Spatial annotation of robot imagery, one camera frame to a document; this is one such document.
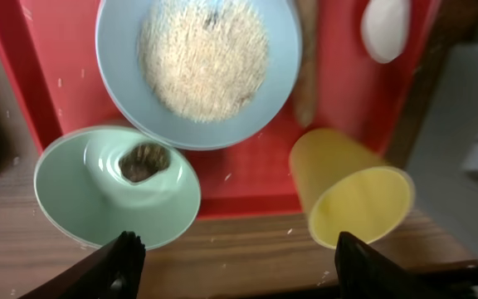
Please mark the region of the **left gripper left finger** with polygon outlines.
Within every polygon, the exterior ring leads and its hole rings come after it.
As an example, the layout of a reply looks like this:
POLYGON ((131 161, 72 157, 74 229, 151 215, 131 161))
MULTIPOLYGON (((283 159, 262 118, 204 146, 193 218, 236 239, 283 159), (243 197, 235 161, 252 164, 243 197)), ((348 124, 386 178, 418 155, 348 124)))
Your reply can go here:
POLYGON ((20 299, 136 299, 146 255, 133 232, 123 232, 20 299))

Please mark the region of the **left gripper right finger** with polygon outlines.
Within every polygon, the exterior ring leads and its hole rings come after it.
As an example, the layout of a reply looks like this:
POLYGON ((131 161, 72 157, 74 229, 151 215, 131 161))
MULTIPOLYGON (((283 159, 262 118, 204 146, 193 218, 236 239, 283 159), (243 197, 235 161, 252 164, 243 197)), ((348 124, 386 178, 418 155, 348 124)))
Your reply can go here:
POLYGON ((342 298, 478 298, 478 267, 418 275, 348 232, 338 237, 335 266, 342 298))

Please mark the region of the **yellow plastic cup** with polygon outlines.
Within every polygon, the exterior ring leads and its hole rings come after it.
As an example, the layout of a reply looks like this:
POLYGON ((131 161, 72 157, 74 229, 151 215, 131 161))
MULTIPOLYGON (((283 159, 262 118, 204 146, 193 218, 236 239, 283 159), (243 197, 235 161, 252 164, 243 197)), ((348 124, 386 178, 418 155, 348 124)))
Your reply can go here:
POLYGON ((342 232, 373 243, 394 230, 416 198, 410 176, 347 135, 312 130, 291 149, 289 166, 310 236, 336 248, 342 232))

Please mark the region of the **mint green bowl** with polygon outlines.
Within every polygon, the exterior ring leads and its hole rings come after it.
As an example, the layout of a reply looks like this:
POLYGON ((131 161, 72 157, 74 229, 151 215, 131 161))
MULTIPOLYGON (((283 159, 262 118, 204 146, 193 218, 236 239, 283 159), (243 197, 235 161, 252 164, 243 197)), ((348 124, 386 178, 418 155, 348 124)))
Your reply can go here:
POLYGON ((190 163, 165 145, 169 167, 138 183, 127 180, 120 160, 153 138, 116 125, 92 126, 52 142, 37 162, 34 189, 49 221, 70 238, 100 248, 123 231, 146 249, 185 233, 198 215, 202 194, 190 163))

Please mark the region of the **dark brown food lump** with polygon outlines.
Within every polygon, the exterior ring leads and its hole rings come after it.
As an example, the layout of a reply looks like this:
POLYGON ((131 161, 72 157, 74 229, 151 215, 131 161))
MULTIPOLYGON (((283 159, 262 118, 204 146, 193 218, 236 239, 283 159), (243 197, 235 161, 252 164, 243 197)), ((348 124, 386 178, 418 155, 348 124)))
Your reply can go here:
POLYGON ((119 169, 131 183, 140 183, 170 165, 170 154, 162 145, 143 143, 136 145, 119 160, 119 169))

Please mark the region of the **light blue bowl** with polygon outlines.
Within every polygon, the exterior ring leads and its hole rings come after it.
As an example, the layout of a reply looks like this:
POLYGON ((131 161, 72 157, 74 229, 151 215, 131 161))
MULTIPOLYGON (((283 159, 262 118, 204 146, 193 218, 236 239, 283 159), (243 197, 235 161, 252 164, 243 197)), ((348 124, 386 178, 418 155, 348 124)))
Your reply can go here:
POLYGON ((141 25, 148 0, 103 1, 95 24, 95 52, 105 87, 119 111, 137 129, 185 150, 216 150, 239 143, 263 129, 280 111, 296 83, 302 34, 292 1, 253 2, 269 39, 266 79, 250 105, 229 120, 200 123, 165 108, 144 80, 138 58, 141 25))

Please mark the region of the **white rice pile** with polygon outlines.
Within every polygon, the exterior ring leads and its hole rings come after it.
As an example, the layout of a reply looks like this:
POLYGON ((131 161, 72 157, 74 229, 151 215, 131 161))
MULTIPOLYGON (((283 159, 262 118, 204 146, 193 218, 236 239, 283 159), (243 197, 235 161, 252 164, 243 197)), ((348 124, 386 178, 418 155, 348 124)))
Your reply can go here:
POLYGON ((213 122, 252 101, 266 78, 268 47, 248 1, 156 1, 139 34, 139 63, 175 115, 213 122))

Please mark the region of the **white plastic spoon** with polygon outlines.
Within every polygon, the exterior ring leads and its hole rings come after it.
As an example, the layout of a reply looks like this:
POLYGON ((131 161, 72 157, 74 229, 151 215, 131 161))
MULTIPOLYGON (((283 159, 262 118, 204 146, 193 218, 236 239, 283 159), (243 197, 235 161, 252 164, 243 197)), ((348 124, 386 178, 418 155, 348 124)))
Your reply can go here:
POLYGON ((410 27, 409 0, 369 0, 360 31, 367 53, 378 63, 399 57, 407 44, 410 27))

